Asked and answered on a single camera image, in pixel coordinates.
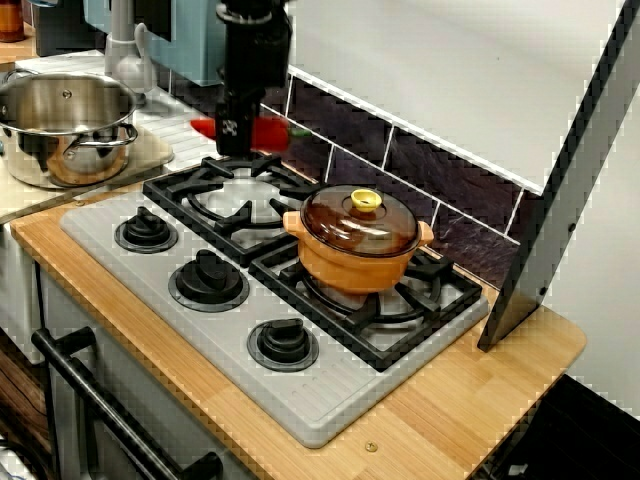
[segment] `pot handle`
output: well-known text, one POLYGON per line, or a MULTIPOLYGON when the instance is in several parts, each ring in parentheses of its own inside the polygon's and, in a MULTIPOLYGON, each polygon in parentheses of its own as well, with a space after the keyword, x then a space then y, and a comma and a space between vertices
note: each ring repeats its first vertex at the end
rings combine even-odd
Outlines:
POLYGON ((282 216, 282 224, 288 234, 298 237, 301 240, 307 233, 307 229, 302 224, 300 212, 286 212, 282 216))
POLYGON ((122 147, 124 145, 129 145, 133 143, 138 138, 138 130, 136 127, 131 125, 130 123, 121 123, 120 127, 124 128, 127 131, 127 138, 122 140, 113 140, 111 142, 97 142, 95 140, 81 140, 82 136, 78 138, 75 142, 73 142, 69 149, 71 148, 115 148, 122 147))
POLYGON ((9 82, 9 78, 13 77, 16 73, 28 73, 30 75, 39 75, 35 70, 29 70, 28 68, 14 68, 13 70, 9 70, 7 74, 2 79, 2 84, 9 82))
POLYGON ((418 243, 418 247, 424 247, 425 245, 431 245, 433 242, 433 230, 431 227, 424 222, 418 222, 420 226, 420 242, 418 243))

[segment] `oven door handle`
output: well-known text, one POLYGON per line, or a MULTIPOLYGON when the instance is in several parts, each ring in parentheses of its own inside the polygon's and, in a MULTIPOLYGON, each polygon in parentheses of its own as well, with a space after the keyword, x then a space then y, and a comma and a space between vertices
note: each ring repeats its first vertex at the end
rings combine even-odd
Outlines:
POLYGON ((75 393, 115 435, 135 461, 154 480, 214 480, 222 473, 222 462, 215 452, 182 470, 124 406, 94 378, 89 369, 71 355, 95 345, 89 327, 55 340, 46 328, 31 337, 44 358, 64 378, 75 393))

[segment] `yellow lid knob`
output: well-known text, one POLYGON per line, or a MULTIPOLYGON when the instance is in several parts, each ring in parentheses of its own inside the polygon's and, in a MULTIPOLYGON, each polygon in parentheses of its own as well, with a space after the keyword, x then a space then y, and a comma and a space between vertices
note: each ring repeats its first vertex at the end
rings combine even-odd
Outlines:
POLYGON ((351 193, 351 201, 358 211, 370 213, 382 204, 382 197, 373 190, 361 188, 351 193))

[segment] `brown glass lid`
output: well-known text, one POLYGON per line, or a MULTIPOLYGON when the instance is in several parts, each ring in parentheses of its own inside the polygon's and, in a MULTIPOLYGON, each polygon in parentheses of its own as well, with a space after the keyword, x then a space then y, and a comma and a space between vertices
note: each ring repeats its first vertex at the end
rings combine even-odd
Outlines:
POLYGON ((355 255, 401 255, 420 241, 411 210, 377 190, 353 185, 324 188, 305 200, 300 213, 315 238, 355 255))

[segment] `black cast iron grate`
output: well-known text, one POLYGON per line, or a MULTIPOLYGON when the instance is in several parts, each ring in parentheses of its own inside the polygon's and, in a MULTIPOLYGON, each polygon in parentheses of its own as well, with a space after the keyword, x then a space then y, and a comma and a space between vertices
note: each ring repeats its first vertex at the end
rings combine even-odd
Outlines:
MULTIPOLYGON (((280 273, 276 271, 278 266, 296 259, 297 256, 297 245, 282 246, 253 260, 249 266, 249 273, 379 372, 391 367, 404 355, 472 306, 482 295, 482 288, 478 284, 453 270, 451 260, 445 257, 438 260, 422 250, 418 250, 411 259, 407 276, 421 280, 430 279, 432 290, 430 296, 425 296, 406 285, 396 286, 398 293, 413 307, 411 312, 399 315, 381 315, 380 300, 377 294, 369 295, 359 310, 353 310, 339 304, 339 308, 335 309, 336 305, 333 303, 336 302, 323 294, 318 297, 322 305, 317 306, 298 288, 300 282, 307 288, 309 284, 313 284, 313 280, 307 278, 308 274, 299 263, 282 269, 280 273), (462 294, 449 305, 441 308, 437 303, 437 297, 444 284, 454 286, 462 294), (335 313, 346 315, 346 317, 343 320, 337 319, 335 313), (422 318, 422 322, 417 328, 408 332, 386 350, 378 349, 363 336, 363 331, 372 324, 401 323, 416 318, 422 318)), ((311 291, 311 293, 316 295, 318 292, 311 291)))
MULTIPOLYGON (((205 241, 246 267, 252 259, 285 244, 295 243, 296 239, 282 232, 262 240, 257 245, 244 247, 232 239, 234 233, 240 230, 281 229, 282 220, 252 222, 251 201, 233 215, 222 217, 207 209, 197 199, 198 194, 221 189, 224 180, 234 178, 234 170, 238 169, 250 169, 251 176, 254 178, 262 173, 269 173, 281 184, 280 195, 296 200, 304 200, 324 186, 312 184, 284 167, 278 155, 253 153, 246 158, 230 157, 214 160, 211 157, 205 157, 198 166, 146 181, 142 192, 205 241)), ((288 205, 275 198, 270 199, 269 203, 280 217, 290 210, 288 205)))

